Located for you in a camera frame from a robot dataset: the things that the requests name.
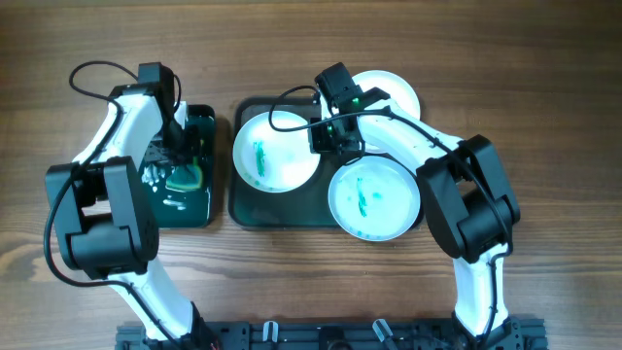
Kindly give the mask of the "green yellow sponge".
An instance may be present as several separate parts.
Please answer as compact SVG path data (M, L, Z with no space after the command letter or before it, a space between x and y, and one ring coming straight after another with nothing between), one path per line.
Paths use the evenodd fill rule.
M198 158L194 157L190 163L176 166L171 175L166 179L165 187L176 192L193 192L202 187L203 171L198 164Z

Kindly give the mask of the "grey white plate bottom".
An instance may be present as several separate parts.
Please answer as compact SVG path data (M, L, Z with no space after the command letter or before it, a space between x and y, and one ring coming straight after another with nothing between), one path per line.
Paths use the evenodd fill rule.
M328 207L345 231L374 242L399 237L417 226L422 214L414 176L398 162L378 156L362 157L334 173Z

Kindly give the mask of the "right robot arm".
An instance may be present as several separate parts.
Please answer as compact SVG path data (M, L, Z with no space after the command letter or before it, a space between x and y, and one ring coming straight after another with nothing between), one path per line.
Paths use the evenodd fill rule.
M372 145L414 175L432 237L454 261L454 318L473 346L493 347L508 318L502 264L513 252L520 209L492 142L448 135L409 116L386 88L362 87L341 62L315 85L328 117L311 125L312 152L360 162Z

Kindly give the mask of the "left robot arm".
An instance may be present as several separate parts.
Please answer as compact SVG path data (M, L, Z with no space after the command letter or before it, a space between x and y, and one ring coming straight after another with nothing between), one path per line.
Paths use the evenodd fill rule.
M159 227L139 174L142 163L164 163L173 168L168 189L200 190L205 136L188 118L214 112L182 102L179 77L160 62L131 77L103 96L107 116L88 146L46 173L44 257L67 285L117 292L142 323L140 346L218 349L217 334L157 257Z

